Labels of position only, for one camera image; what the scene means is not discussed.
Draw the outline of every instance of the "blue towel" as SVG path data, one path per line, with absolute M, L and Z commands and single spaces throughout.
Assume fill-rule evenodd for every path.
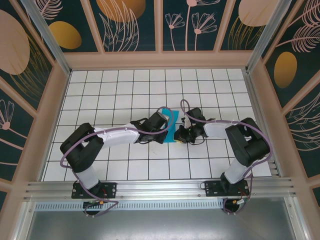
M 175 132 L 176 132 L 176 122 L 178 120 L 178 116 L 179 116 L 179 111 L 176 111 L 176 110 L 173 110 L 173 123 L 171 125 L 171 127 L 168 129 L 168 134 L 166 135 L 166 138 L 164 140 L 165 143 L 174 143 L 176 142 L 174 140 L 174 135 L 175 135 Z M 163 108 L 162 109 L 162 114 L 163 115 L 166 115 L 170 118 L 169 122 L 168 122 L 168 125 L 170 124 L 170 122 L 172 121 L 171 120 L 171 113 L 168 109 L 165 109 Z

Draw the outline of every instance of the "enclosure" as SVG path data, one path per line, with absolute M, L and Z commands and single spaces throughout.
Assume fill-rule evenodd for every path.
M 320 0 L 1 1 L 1 239 L 320 239 L 319 56 Z M 172 135 L 102 149 L 92 168 L 119 204 L 87 218 L 62 143 L 163 106 L 174 132 L 182 99 L 269 138 L 246 209 L 225 214 L 201 187 L 231 142 Z

